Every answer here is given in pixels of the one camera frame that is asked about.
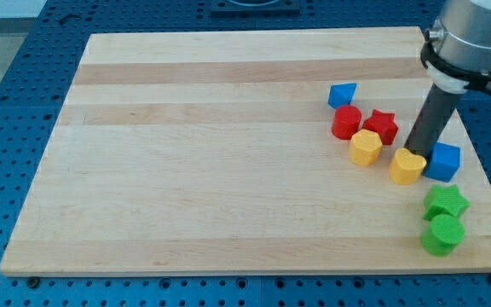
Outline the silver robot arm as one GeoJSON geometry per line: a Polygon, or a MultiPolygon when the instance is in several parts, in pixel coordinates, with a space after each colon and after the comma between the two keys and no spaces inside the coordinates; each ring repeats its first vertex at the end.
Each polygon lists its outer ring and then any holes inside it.
{"type": "Polygon", "coordinates": [[[447,0],[425,31],[420,59],[439,90],[491,95],[491,0],[447,0]]]}

